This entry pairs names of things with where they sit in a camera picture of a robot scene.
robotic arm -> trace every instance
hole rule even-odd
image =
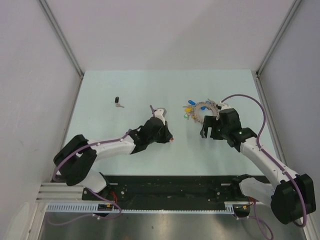
[[[68,186],[80,184],[95,193],[101,192],[108,184],[102,174],[91,169],[94,162],[121,154],[135,154],[154,142],[165,144],[173,140],[165,120],[166,109],[151,109],[152,117],[143,126],[129,130],[121,138],[87,140],[82,134],[76,135],[54,157],[56,172],[59,170]]]
[[[306,214],[316,210],[314,184],[307,175],[299,175],[260,144],[259,138],[250,128],[242,128],[239,114],[227,104],[217,106],[218,116],[205,116],[200,135],[207,138],[227,140],[230,147],[235,148],[249,158],[267,177],[270,184],[257,181],[250,175],[241,175],[232,181],[236,197],[253,197],[270,206],[276,218],[283,224],[293,222],[303,216],[298,187],[303,197]]]

